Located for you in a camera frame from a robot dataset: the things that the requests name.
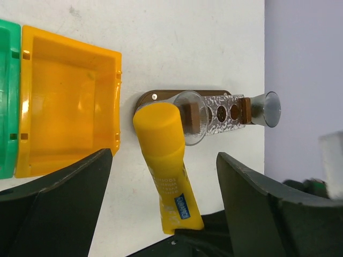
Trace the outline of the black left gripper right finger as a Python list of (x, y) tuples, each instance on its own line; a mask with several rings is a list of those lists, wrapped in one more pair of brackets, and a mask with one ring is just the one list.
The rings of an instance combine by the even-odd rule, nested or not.
[(342, 256), (342, 202), (254, 171), (226, 153), (217, 173), (235, 256)]

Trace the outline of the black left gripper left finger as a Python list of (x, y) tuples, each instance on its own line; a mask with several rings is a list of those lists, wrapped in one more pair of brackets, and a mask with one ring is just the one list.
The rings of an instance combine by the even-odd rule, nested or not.
[(112, 161), (102, 149), (1, 191), (1, 256), (88, 256)]

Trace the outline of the clear glass cup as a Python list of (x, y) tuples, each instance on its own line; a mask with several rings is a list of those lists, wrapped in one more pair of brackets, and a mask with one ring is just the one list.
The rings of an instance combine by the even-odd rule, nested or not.
[(152, 103), (167, 102), (178, 107), (181, 115), (185, 144), (194, 146), (202, 141), (209, 124), (205, 103), (207, 90), (151, 90), (136, 102), (135, 111)]
[(281, 116), (281, 103), (276, 92), (270, 91), (250, 98), (251, 123), (274, 128)]

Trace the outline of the yellow toothpaste tube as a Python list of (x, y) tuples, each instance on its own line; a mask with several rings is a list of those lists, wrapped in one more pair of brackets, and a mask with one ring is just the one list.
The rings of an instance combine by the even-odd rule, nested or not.
[(139, 109), (133, 125), (159, 194), (162, 230), (202, 230), (204, 222), (184, 165), (185, 138), (179, 109), (153, 103)]

